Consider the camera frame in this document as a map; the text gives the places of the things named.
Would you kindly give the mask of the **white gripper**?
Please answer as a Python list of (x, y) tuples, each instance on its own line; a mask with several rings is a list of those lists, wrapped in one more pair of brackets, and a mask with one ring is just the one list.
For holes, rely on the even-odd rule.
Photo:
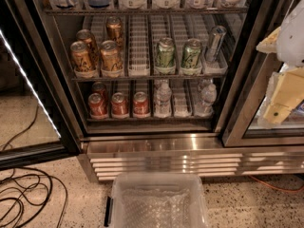
[(276, 53), (279, 61), (294, 66), (274, 73), (266, 93), (262, 117), (270, 124), (281, 124), (304, 100), (304, 0), (299, 1), (281, 27), (257, 44), (256, 50)]

